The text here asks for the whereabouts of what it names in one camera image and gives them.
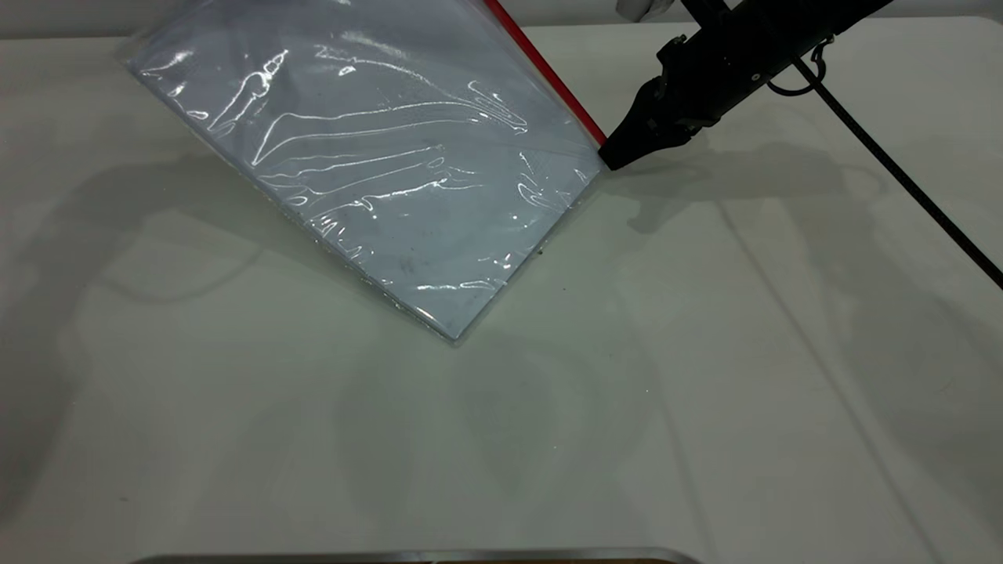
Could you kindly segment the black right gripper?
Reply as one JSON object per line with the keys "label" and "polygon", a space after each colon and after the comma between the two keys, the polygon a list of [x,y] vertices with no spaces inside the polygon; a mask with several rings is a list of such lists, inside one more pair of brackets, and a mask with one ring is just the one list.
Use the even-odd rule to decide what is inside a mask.
{"label": "black right gripper", "polygon": [[[662,72],[638,90],[626,117],[599,148],[609,170],[676,149],[788,67],[788,51],[762,12],[730,12],[657,54]],[[659,118],[666,124],[660,125]]]}

